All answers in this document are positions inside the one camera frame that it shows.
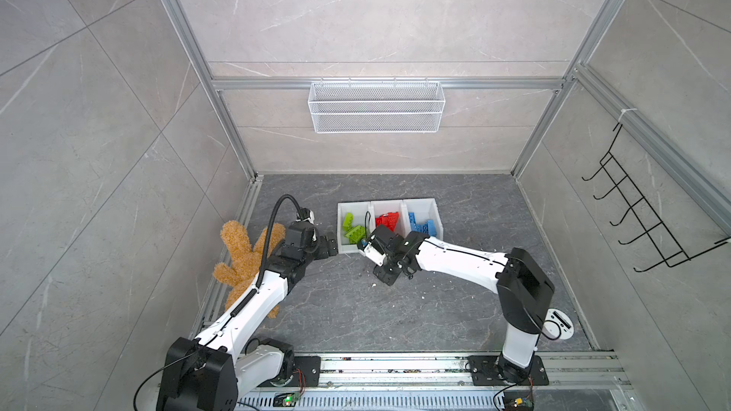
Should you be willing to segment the green long lego brick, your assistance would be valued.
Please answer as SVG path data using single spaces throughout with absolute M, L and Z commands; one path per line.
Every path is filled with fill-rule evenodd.
M 344 217 L 344 222 L 343 222 L 343 226 L 342 226 L 344 233 L 348 233 L 350 230 L 352 230 L 353 220 L 354 220 L 353 214 L 351 212 L 348 212 Z

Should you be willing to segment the red curved lego piece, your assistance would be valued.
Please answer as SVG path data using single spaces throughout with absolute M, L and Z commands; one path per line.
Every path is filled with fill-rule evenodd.
M 399 226 L 400 213 L 397 211 L 390 211 L 381 214 L 375 218 L 375 226 L 385 226 L 392 232 L 395 232 Z

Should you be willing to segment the blue lego brick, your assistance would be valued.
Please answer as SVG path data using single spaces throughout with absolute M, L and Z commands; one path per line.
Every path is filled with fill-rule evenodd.
M 419 231 L 420 228 L 418 227 L 418 224 L 416 223 L 416 217 L 413 212 L 409 213 L 409 227 L 411 231 Z
M 431 219 L 427 220 L 424 224 L 415 223 L 413 226 L 414 231 L 418 231 L 424 234 L 428 234 L 430 237 L 437 236 L 437 226 Z

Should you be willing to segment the green lego brick pair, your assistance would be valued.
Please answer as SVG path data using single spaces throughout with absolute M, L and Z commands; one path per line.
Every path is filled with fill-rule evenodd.
M 367 228 L 365 226 L 352 226 L 346 231 L 345 237 L 350 242 L 350 245 L 357 245 L 367 237 Z

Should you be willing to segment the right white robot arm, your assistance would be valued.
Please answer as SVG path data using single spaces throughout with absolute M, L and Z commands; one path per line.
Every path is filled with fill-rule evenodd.
M 575 332 L 568 315 L 552 308 L 555 285 L 523 249 L 486 252 L 444 242 L 411 231 L 403 237 L 378 226 L 357 244 L 375 264 L 374 275 L 393 285 L 399 276 L 418 271 L 439 272 L 483 287 L 498 296 L 506 320 L 501 354 L 487 371 L 510 384 L 523 384 L 539 366 L 540 338 L 567 340 Z

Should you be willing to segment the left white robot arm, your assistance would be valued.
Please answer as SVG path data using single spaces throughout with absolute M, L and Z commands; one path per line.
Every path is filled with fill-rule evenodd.
M 263 382 L 286 382 L 294 372 L 294 354 L 284 342 L 246 347 L 268 314 L 291 293 L 314 261 L 338 253 L 335 241 L 318 232 L 314 214 L 300 205 L 282 240 L 270 243 L 284 194 L 270 214 L 261 264 L 253 283 L 208 328 L 192 339 L 180 338 L 168 350 L 160 376 L 158 410 L 233 410 L 241 396 Z

